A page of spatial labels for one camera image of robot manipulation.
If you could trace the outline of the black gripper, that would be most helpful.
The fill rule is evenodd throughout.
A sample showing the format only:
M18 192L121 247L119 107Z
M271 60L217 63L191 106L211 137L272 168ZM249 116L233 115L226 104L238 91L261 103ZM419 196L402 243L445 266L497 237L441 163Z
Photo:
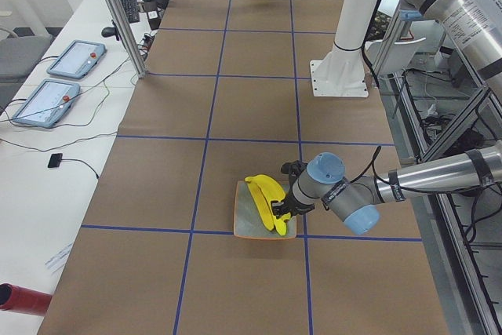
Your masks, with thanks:
M315 209L315 204L304 204L289 191L284 201L271 201L271 211L276 219L289 220L297 215L305 215Z

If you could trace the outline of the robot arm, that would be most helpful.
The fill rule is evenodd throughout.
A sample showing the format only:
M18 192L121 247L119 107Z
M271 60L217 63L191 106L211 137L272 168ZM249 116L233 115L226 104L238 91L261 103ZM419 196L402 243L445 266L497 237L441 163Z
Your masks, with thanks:
M501 0L400 0L402 20L434 20L442 25L491 93L501 92ZM361 27L348 23L351 7L342 10L332 50L311 62L313 86L326 96L356 97L362 93L352 64L365 57L354 42L362 40ZM322 153L310 162L287 162L281 171L289 178L286 196L270 202L274 218L312 211L316 202L335 213L356 235L366 233L379 220L377 206L423 195L455 194L486 188L501 180L501 146L474 149L432 162L379 175L369 164L347 179L343 161Z

